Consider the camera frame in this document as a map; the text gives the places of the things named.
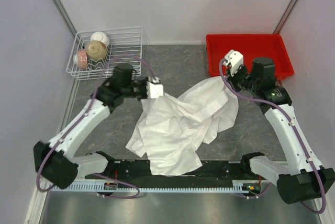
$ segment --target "red plastic bin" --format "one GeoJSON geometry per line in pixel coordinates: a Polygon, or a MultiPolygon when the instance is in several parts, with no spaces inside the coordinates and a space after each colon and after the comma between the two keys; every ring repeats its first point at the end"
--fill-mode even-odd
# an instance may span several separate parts
{"type": "Polygon", "coordinates": [[[230,51],[237,50],[243,55],[244,64],[250,71],[252,60],[258,57],[273,59],[275,76],[283,80],[294,74],[283,39],[273,34],[226,34],[207,35],[207,54],[210,76],[219,76],[219,62],[230,51]]]}

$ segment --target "crumpled white towel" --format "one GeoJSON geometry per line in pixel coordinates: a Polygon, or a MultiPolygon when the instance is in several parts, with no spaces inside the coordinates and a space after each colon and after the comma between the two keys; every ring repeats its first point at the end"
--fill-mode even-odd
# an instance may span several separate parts
{"type": "Polygon", "coordinates": [[[179,98],[165,93],[142,100],[143,113],[126,148],[150,160],[153,175],[177,176],[202,164],[196,150],[234,125],[237,97],[220,76],[201,81],[179,98]]]}

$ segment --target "gray countertop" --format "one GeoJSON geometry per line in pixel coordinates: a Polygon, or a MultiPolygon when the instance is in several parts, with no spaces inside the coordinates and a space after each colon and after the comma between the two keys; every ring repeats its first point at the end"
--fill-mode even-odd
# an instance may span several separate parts
{"type": "MultiPolygon", "coordinates": [[[[144,59],[161,78],[164,91],[175,97],[209,77],[204,45],[149,46],[144,59]]],[[[142,75],[148,75],[142,68],[142,75]]],[[[80,81],[71,119],[84,107],[96,85],[96,80],[80,81]]],[[[117,159],[138,159],[125,146],[141,113],[140,102],[126,99],[92,131],[76,155],[103,151],[117,159]]],[[[250,152],[263,152],[271,160],[285,161],[278,138],[258,106],[239,100],[235,125],[220,132],[211,144],[202,144],[197,153],[202,160],[240,160],[243,154],[250,152]]]]}

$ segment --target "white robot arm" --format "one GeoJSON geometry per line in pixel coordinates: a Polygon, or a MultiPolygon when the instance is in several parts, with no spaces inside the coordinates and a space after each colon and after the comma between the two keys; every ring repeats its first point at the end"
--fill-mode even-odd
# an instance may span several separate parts
{"type": "Polygon", "coordinates": [[[242,158],[246,171],[261,175],[276,185],[283,201],[288,204],[320,197],[316,171],[311,163],[320,175],[325,192],[335,181],[334,170],[325,169],[310,148],[294,114],[291,98],[285,88],[276,85],[272,59],[254,59],[252,70],[248,73],[243,65],[243,55],[231,50],[222,60],[222,64],[228,68],[227,76],[223,77],[224,82],[230,83],[233,92],[244,89],[253,95],[254,98],[246,99],[259,105],[275,130],[287,159],[287,166],[284,166],[269,160],[262,153],[246,154],[242,158]]]}
{"type": "Polygon", "coordinates": [[[103,152],[74,157],[81,143],[101,121],[123,103],[124,98],[132,97],[140,100],[164,95],[163,85],[158,78],[146,77],[134,81],[133,71],[130,64],[118,64],[113,75],[98,88],[96,97],[92,98],[93,101],[88,100],[82,111],[65,129],[48,143],[39,141],[34,146],[36,171],[55,145],[57,146],[42,169],[41,175],[61,189],[67,188],[78,177],[106,170],[110,157],[103,152]]]}

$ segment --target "wire dish rack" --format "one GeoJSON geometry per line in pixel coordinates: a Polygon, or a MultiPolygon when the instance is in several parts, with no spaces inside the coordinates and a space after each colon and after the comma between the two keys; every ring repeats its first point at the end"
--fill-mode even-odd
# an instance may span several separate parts
{"type": "Polygon", "coordinates": [[[147,36],[142,27],[80,31],[76,34],[66,71],[78,80],[107,78],[112,75],[118,63],[129,63],[133,66],[133,76],[140,76],[142,63],[134,57],[143,57],[148,47],[147,36]],[[88,58],[86,70],[81,70],[73,62],[73,56],[85,49],[94,32],[101,31],[109,37],[107,56],[99,61],[88,58]]]}

